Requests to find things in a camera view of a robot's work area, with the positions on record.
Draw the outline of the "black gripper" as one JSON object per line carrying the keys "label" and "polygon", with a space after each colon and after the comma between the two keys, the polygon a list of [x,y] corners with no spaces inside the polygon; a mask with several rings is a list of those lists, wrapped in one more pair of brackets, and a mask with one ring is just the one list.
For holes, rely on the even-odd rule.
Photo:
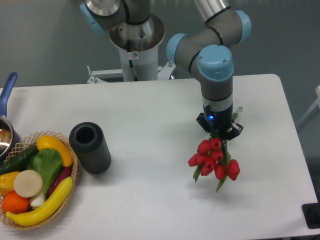
{"label": "black gripper", "polygon": [[206,133],[214,133],[219,130],[223,140],[232,140],[238,137],[244,127],[232,122],[232,101],[203,101],[203,112],[196,118],[197,123]]}

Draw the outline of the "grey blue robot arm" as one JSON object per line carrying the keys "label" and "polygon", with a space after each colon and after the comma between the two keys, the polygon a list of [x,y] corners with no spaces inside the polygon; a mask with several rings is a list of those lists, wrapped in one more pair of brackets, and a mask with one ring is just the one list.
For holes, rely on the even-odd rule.
{"label": "grey blue robot arm", "polygon": [[[251,33],[247,14],[226,0],[195,2],[205,27],[193,36],[177,33],[166,45],[168,59],[199,81],[203,112],[197,121],[212,137],[232,140],[243,127],[233,119],[234,63],[230,47]],[[126,82],[158,79],[158,46],[164,24],[148,0],[85,0],[80,11],[97,34],[108,33],[118,48]]]}

